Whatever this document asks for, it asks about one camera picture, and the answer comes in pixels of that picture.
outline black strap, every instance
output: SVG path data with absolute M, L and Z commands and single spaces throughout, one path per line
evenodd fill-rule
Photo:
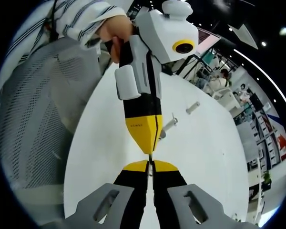
M 56 31 L 56 24 L 54 21 L 54 14 L 56 9 L 57 0 L 54 0 L 52 13 L 51 13 L 51 31 L 50 31 L 50 42 L 56 41 L 58 39 L 58 33 Z

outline person's arm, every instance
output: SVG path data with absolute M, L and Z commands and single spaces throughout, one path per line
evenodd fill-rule
M 57 33 L 79 41 L 84 49 L 89 48 L 88 41 L 106 19 L 126 16 L 122 8 L 104 0 L 59 0 L 55 10 Z

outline white cylindrical peg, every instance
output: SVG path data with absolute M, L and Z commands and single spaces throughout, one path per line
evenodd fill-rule
M 199 102 L 194 103 L 192 106 L 187 108 L 185 111 L 190 115 L 197 107 L 200 106 Z

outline person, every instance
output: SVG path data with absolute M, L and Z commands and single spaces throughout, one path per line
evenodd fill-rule
M 103 0 L 44 1 L 21 25 L 11 41 L 0 70 L 0 94 L 14 69 L 50 42 L 53 29 L 58 39 L 70 37 L 78 41 L 83 49 L 91 48 L 89 41 L 94 35 L 104 42 L 112 40 L 111 58 L 118 63 L 122 41 L 128 41 L 133 25 L 122 8 Z
M 243 83 L 242 85 L 240 85 L 241 91 L 243 91 L 245 88 L 246 88 L 246 84 Z
M 250 93 L 246 90 L 246 84 L 240 85 L 240 92 L 239 92 L 239 98 L 243 103 L 247 103 L 250 101 Z
M 208 82 L 205 79 L 198 79 L 196 82 L 196 86 L 206 92 L 207 94 L 213 94 L 213 92 L 216 92 L 220 89 L 223 89 L 225 87 L 229 87 L 229 72 L 226 68 L 223 68 L 220 71 L 221 77 L 213 77 L 210 82 Z

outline ceiling light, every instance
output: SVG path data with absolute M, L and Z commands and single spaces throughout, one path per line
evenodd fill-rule
M 251 64 L 254 65 L 255 68 L 257 68 L 262 74 L 264 74 L 264 76 L 272 83 L 272 85 L 277 89 L 277 91 L 280 93 L 280 95 L 282 96 L 283 100 L 286 103 L 286 97 L 284 96 L 283 92 L 281 91 L 281 89 L 277 86 L 277 84 L 273 81 L 273 79 L 270 78 L 270 76 L 263 70 L 261 69 L 256 63 L 254 63 L 252 60 L 250 60 L 247 56 L 243 55 L 241 52 L 239 52 L 238 50 L 234 49 L 234 52 L 236 52 L 237 54 L 241 55 L 242 57 L 244 57 L 247 61 L 249 61 Z
M 286 36 L 286 27 L 281 28 L 280 33 L 281 36 Z

